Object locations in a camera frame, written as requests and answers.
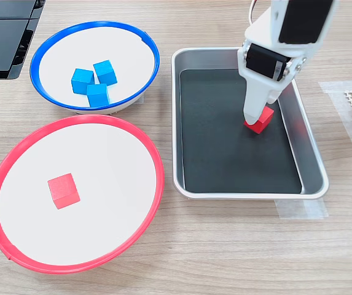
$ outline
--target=white plate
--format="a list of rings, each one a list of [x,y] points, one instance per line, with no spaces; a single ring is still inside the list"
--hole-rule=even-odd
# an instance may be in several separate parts
[[[47,181],[68,173],[80,202],[58,210]],[[59,120],[0,165],[0,248],[40,272],[98,266],[144,232],[162,191],[162,162],[140,129],[109,116]]]
[[[73,93],[76,68],[110,60],[117,83],[108,86],[110,105],[91,108],[86,95]],[[31,80],[46,99],[80,113],[108,114],[136,101],[154,80],[159,53],[143,31],[126,24],[90,22],[60,31],[45,41],[31,62]]]

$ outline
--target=red block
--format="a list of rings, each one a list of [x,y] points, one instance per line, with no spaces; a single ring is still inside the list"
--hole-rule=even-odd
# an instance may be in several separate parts
[[[47,182],[57,209],[64,208],[80,201],[72,174],[65,174]]]
[[[254,125],[248,125],[247,122],[244,121],[244,125],[247,126],[249,129],[252,131],[256,132],[257,134],[260,134],[264,128],[267,127],[268,123],[272,120],[274,115],[274,111],[270,109],[268,106],[265,106],[262,112],[262,115],[260,115],[260,118]]]

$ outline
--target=wooden table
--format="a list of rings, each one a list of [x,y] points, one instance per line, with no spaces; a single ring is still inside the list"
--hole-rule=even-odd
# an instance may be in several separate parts
[[[269,5],[259,0],[256,16]],[[129,250],[102,267],[50,276],[0,251],[0,294],[352,294],[352,143],[319,81],[352,80],[352,1],[341,1],[323,48],[297,78],[330,178],[318,221],[279,219],[273,201],[191,201],[171,175],[170,58],[183,47],[238,46],[248,0],[47,1],[21,76],[0,81],[0,163],[24,137],[69,111],[45,101],[29,79],[35,50],[57,31],[115,20],[147,31],[161,54],[144,104],[117,114],[157,145],[166,185],[160,209]]]

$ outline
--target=blue block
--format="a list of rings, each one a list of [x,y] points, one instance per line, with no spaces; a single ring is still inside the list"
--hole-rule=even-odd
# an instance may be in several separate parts
[[[72,89],[76,94],[87,94],[87,86],[94,84],[94,72],[87,69],[75,69],[72,77]]]
[[[87,86],[87,96],[90,106],[108,106],[109,96],[106,84],[93,84]]]
[[[102,61],[101,63],[95,63],[94,69],[100,83],[104,83],[106,85],[113,85],[117,83],[115,72],[109,60]]]

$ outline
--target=black panel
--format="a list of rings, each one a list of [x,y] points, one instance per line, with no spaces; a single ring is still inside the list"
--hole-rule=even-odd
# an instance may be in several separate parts
[[[290,0],[280,33],[280,43],[315,43],[332,3],[333,0]]]
[[[278,103],[260,134],[243,125],[246,81],[236,69],[181,73],[187,191],[299,194],[301,183]]]
[[[289,57],[251,44],[246,57],[246,67],[270,79],[273,79],[275,73],[279,72],[276,78],[279,81],[282,79],[286,63],[289,60]]]

